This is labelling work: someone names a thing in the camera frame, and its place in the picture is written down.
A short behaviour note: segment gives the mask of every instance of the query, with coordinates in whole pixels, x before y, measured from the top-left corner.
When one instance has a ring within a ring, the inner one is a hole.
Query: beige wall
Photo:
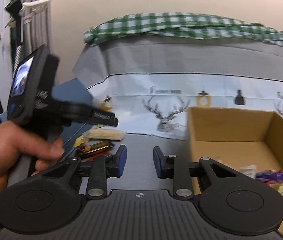
[[[283,31],[283,0],[55,0],[51,3],[58,83],[73,78],[83,32],[114,17],[142,12],[193,12],[227,16]]]

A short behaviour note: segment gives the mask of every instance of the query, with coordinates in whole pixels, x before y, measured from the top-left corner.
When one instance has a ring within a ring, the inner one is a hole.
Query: metal screw
[[[104,194],[104,191],[100,188],[92,188],[88,190],[88,195],[92,197],[99,197]]]
[[[192,192],[189,189],[180,188],[176,191],[176,194],[179,195],[180,197],[189,197],[192,194]]]

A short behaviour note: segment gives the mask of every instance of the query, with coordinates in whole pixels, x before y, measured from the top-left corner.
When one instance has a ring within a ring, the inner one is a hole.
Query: green checkered cloth
[[[100,44],[132,35],[190,39],[245,38],[283,46],[283,32],[231,18],[193,13],[141,13],[114,18],[84,33],[84,41]]]

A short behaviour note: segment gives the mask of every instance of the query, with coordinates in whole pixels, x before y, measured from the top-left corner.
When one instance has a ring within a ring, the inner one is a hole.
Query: cardboard box
[[[237,171],[249,165],[257,172],[283,170],[283,118],[275,112],[190,107],[187,129],[193,162],[205,156]],[[193,186],[199,194],[196,178]]]

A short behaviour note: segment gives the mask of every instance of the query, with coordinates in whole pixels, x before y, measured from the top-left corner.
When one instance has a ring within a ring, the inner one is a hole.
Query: deer antler
[[[157,118],[162,119],[162,113],[158,110],[158,104],[155,105],[155,108],[151,106],[151,100],[153,99],[154,96],[152,96],[148,101],[147,104],[145,103],[145,100],[143,99],[143,105],[146,107],[148,111],[151,113],[154,113]]]
[[[283,108],[282,108],[282,110],[280,109],[280,103],[281,103],[281,101],[279,101],[277,105],[274,103],[274,106],[275,106],[275,108],[276,108],[276,111],[277,111],[281,116],[283,116]]]
[[[182,103],[182,106],[179,109],[177,109],[176,105],[174,105],[174,111],[170,112],[170,114],[168,115],[168,118],[173,117],[175,114],[184,112],[185,110],[187,110],[187,108],[189,107],[189,104],[191,103],[191,101],[188,100],[187,104],[185,104],[185,102],[182,100],[181,97],[177,96],[177,98]]]

